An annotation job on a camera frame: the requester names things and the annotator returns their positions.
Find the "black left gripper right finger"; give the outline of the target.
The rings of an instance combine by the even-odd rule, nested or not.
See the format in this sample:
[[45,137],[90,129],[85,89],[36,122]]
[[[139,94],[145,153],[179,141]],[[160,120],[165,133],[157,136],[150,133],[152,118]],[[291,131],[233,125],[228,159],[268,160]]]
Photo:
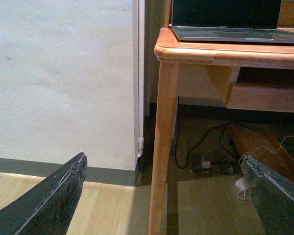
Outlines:
[[242,171],[266,233],[294,235],[294,183],[249,154]]

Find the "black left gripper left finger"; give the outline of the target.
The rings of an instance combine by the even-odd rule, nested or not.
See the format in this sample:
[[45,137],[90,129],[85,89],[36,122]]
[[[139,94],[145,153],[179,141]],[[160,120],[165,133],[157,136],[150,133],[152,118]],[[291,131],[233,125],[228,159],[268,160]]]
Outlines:
[[65,235],[81,197],[87,157],[78,153],[0,210],[0,235]]

